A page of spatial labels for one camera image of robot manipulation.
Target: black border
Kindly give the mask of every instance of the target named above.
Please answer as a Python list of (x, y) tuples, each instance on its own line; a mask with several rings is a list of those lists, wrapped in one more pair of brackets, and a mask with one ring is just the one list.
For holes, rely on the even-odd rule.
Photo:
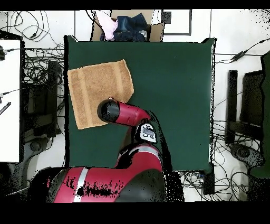
[[(0, 39), (1, 40), (19, 40), (20, 41), (20, 48), (24, 49), (25, 44), (23, 41), (23, 37), (13, 34), (13, 33), (8, 33), (6, 31), (0, 31)], [(24, 50), (20, 50), (20, 89), (23, 88), (23, 80), (24, 80), (24, 65), (25, 65), (25, 61), (24, 61)], [(24, 154), (24, 122), (23, 122), (23, 112), (24, 112), (24, 104), (23, 104), (23, 98), (24, 98), (24, 91), (19, 91), (19, 95), (20, 95), (20, 127), (19, 127), (19, 163), (23, 160), (23, 154)]]
[(68, 36), (64, 36), (64, 102), (65, 102), (65, 167), (69, 167), (70, 163), (70, 133), (69, 133), (69, 41)]
[(191, 36), (192, 10), (189, 10), (188, 33), (164, 33), (164, 36)]

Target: orange towel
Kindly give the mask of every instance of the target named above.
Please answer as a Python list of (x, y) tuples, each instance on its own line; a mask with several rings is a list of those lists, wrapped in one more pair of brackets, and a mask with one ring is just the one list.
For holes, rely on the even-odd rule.
[(67, 77), (78, 129), (105, 125), (97, 114), (99, 103), (109, 97), (128, 102), (134, 93), (125, 60), (72, 69)]

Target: black cable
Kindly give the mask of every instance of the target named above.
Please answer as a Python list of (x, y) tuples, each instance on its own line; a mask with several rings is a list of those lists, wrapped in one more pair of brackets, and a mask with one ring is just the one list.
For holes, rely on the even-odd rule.
[(244, 173), (244, 172), (242, 172), (242, 171), (238, 171), (238, 172), (235, 172), (235, 173), (230, 177), (230, 185), (231, 185), (231, 188), (232, 188), (233, 195), (234, 195), (234, 197), (236, 198), (237, 201), (241, 201), (238, 197), (236, 197), (235, 192), (234, 192), (234, 187), (233, 187), (234, 185), (232, 184), (234, 175), (235, 175), (235, 174), (238, 174), (238, 173), (244, 174), (244, 175), (246, 175), (248, 178), (249, 178), (249, 176), (248, 176), (248, 174), (246, 174), (246, 173)]
[[(251, 91), (251, 90), (254, 90), (254, 89), (258, 89), (259, 87), (255, 87), (255, 88), (250, 88), (250, 89), (247, 89), (247, 90), (243, 90), (243, 91), (241, 91), (241, 92), (239, 92), (239, 93), (237, 93), (236, 95), (239, 95), (239, 94), (241, 94), (241, 93), (243, 93), (243, 92), (246, 92), (246, 91)], [(226, 98), (225, 100), (223, 100), (223, 101), (221, 101), (220, 103), (218, 103), (215, 107), (214, 107), (214, 111), (215, 111), (215, 109), (216, 109), (216, 107), (218, 106), (218, 105), (220, 105), (222, 102), (224, 102), (224, 101), (226, 101), (228, 98)]]
[[(60, 129), (60, 127), (59, 127), (58, 122), (57, 122), (57, 126), (58, 126), (59, 130), (61, 131), (61, 129)], [(63, 134), (63, 132), (62, 132), (62, 131), (61, 131), (61, 133), (62, 133), (62, 135), (65, 137), (65, 135)]]
[(88, 11), (87, 10), (85, 10), (86, 11), (86, 13), (87, 13), (87, 16), (89, 17), (89, 19), (90, 20), (92, 20), (96, 25), (98, 25), (98, 27), (102, 30), (102, 32), (103, 32), (103, 38), (104, 38), (104, 41), (107, 41), (106, 40), (106, 38), (105, 38), (105, 32), (104, 32), (104, 30), (103, 30), (103, 28), (101, 27), (101, 25), (100, 24), (98, 24), (96, 21), (95, 21), (95, 18), (94, 18), (94, 16), (93, 16), (93, 19), (91, 18), (91, 16), (89, 15), (89, 13), (88, 13)]
[(22, 22), (21, 22), (20, 24), (9, 26), (9, 32), (10, 32), (10, 30), (11, 30), (11, 27), (19, 26), (19, 25), (21, 25), (21, 24), (23, 23), (23, 18), (21, 17), (21, 19), (22, 19)]
[[(58, 44), (54, 41), (54, 39), (52, 38), (52, 36), (51, 36), (51, 34), (50, 34), (50, 25), (49, 25), (49, 20), (48, 20), (48, 16), (47, 16), (46, 11), (43, 11), (43, 12), (44, 12), (45, 15), (46, 15), (46, 20), (47, 20), (47, 25), (48, 25), (48, 31), (45, 31), (45, 30), (44, 30), (44, 17), (43, 17), (43, 14), (42, 14), (41, 11), (40, 11), (40, 14), (41, 14), (41, 18), (42, 18), (42, 28), (39, 27), (38, 21), (37, 21), (37, 19), (35, 18), (35, 16), (34, 16), (32, 13), (28, 12), (28, 13), (30, 13), (30, 14), (34, 17), (34, 19), (37, 21), (37, 25), (36, 25), (36, 24), (33, 24), (33, 25), (30, 25), (30, 26), (26, 27), (22, 32), (19, 31), (16, 27), (19, 26), (19, 25), (21, 25), (21, 24), (23, 23), (23, 18), (22, 18), (22, 16), (21, 16), (21, 13), (22, 13), (22, 12), (28, 12), (28, 11), (20, 11), (19, 13), (17, 12), (18, 16), (17, 16), (17, 18), (16, 18), (15, 24), (12, 25), (12, 26), (10, 26), (10, 27), (15, 27), (15, 29), (16, 29), (18, 32), (20, 32), (20, 34), (21, 34), (23, 37), (27, 38), (28, 40), (32, 40), (32, 41), (34, 41), (34, 42), (39, 42), (39, 41), (42, 40), (44, 37), (46, 37), (47, 35), (49, 35), (49, 36), (51, 37), (52, 41), (53, 41), (56, 45), (58, 45)], [(20, 17), (20, 18), (22, 19), (22, 22), (21, 22), (20, 24), (16, 24), (16, 23), (17, 23), (18, 17)], [(35, 33), (33, 33), (33, 35), (32, 35), (30, 38), (28, 38), (28, 37), (24, 34), (24, 32), (25, 32), (27, 29), (29, 29), (30, 27), (33, 27), (33, 26), (36, 26), (37, 30), (36, 30)], [(36, 40), (37, 38), (39, 38), (39, 37), (42, 35), (43, 32), (44, 32), (45, 34), (44, 34), (39, 40)]]
[(232, 63), (232, 62), (234, 62), (234, 61), (237, 61), (237, 60), (239, 60), (240, 58), (242, 58), (243, 56), (245, 56), (246, 53), (247, 53), (251, 48), (253, 48), (254, 46), (258, 45), (259, 43), (264, 43), (265, 41), (268, 41), (268, 40), (270, 40), (270, 38), (261, 40), (261, 41), (259, 41), (258, 43), (252, 45), (252, 46), (251, 46), (250, 48), (248, 48), (247, 50), (241, 51), (241, 52), (239, 52), (238, 54), (234, 55), (231, 59), (228, 59), (228, 60), (221, 60), (221, 61), (216, 62), (216, 64), (218, 64), (218, 63), (230, 64), (230, 63)]
[(160, 21), (159, 21), (159, 17), (157, 16), (157, 19), (158, 19), (158, 22), (163, 26), (163, 31), (162, 31), (162, 33), (161, 33), (161, 35), (160, 35), (160, 39), (161, 39), (161, 41), (162, 41), (162, 39), (163, 39), (163, 32), (164, 32), (164, 29), (165, 29), (165, 25), (163, 25)]
[(62, 167), (64, 166), (64, 163), (65, 163), (65, 155), (64, 155), (64, 161), (63, 161)]
[(7, 94), (10, 94), (11, 92), (18, 91), (18, 90), (23, 90), (23, 89), (26, 89), (26, 88), (15, 89), (15, 90), (12, 90), (12, 91), (9, 91), (9, 92), (4, 92), (3, 95), (7, 95)]
[(46, 150), (49, 150), (49, 149), (52, 147), (52, 145), (53, 145), (53, 139), (54, 139), (54, 138), (52, 138), (51, 146), (50, 146), (48, 149), (46, 149)]

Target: dark green tablecloth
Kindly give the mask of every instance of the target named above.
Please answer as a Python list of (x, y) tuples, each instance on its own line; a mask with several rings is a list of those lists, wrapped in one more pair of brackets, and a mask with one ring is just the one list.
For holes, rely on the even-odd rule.
[[(134, 85), (129, 103), (159, 118), (174, 170), (206, 170), (209, 156), (211, 53), (205, 43), (76, 42), (69, 69), (125, 59)], [(115, 165), (127, 127), (78, 130), (69, 100), (70, 166)]]

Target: white floor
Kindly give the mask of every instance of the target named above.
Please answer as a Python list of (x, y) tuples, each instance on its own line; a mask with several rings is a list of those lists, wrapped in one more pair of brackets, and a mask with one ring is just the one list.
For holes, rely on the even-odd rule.
[[(42, 24), (42, 17), (40, 11), (32, 12)], [(47, 35), (39, 42), (33, 42), (25, 40), (26, 48), (54, 48), (56, 43), (63, 43), (63, 35), (74, 35), (79, 41), (89, 41), (92, 31), (92, 21), (88, 18), (85, 11), (46, 11), (49, 25), (50, 34), (52, 38)], [(9, 12), (8, 24), (14, 24), (15, 16), (11, 19), (13, 12)], [(46, 21), (45, 13), (42, 11), (44, 21)], [(152, 23), (157, 23), (155, 16), (158, 16), (157, 10), (154, 12)], [(26, 27), (36, 24), (36, 21), (27, 12), (22, 13), (23, 24), (18, 26), (19, 30), (23, 30)], [(263, 14), (256, 10), (192, 10), (192, 27), (191, 36), (164, 36), (164, 42), (202, 42), (206, 38), (217, 38), (216, 44), (216, 61), (231, 59), (235, 54), (240, 51), (244, 51), (251, 47), (253, 44), (260, 40), (269, 38), (268, 28), (269, 19), (264, 19)], [(179, 30), (178, 26), (186, 27), (184, 19), (179, 23), (173, 22), (176, 26), (176, 30)], [(0, 27), (6, 26), (6, 13), (0, 13)], [(48, 25), (44, 22), (45, 30), (48, 30)], [(31, 36), (36, 30), (36, 27), (31, 27), (25, 33)], [(19, 34), (13, 27), (10, 32)], [(227, 74), (228, 70), (238, 70), (238, 92), (242, 89), (242, 78), (245, 73), (262, 69), (260, 56), (270, 50), (270, 41), (258, 44), (252, 48), (243, 58), (230, 64), (219, 63), (216, 65), (215, 72), (215, 99), (214, 106), (219, 102), (226, 99), (227, 91)], [(238, 111), (240, 110), (241, 95), (238, 95)], [(226, 102), (220, 104), (215, 109), (214, 120), (225, 120)], [(60, 129), (64, 130), (64, 118), (58, 119)], [(216, 124), (224, 126), (224, 122), (216, 122)], [(223, 129), (220, 126), (215, 125), (215, 128)], [(28, 178), (40, 169), (48, 166), (62, 166), (64, 160), (64, 145), (65, 139), (63, 135), (57, 135), (54, 139), (52, 147), (33, 158), (30, 163), (28, 171)], [(242, 162), (234, 159), (227, 151), (216, 153), (216, 161), (226, 170), (228, 177), (236, 172), (246, 172), (245, 166)], [(225, 172), (222, 167), (215, 167), (216, 180), (225, 177)], [(217, 185), (228, 185), (227, 180), (218, 181)], [(237, 174), (234, 177), (234, 181), (237, 184), (247, 185), (247, 177), (243, 174)], [(225, 189), (224, 186), (216, 186), (216, 190)], [(194, 188), (185, 187), (185, 200), (186, 201), (201, 201), (201, 197)], [(230, 194), (218, 194), (223, 200), (229, 200)]]

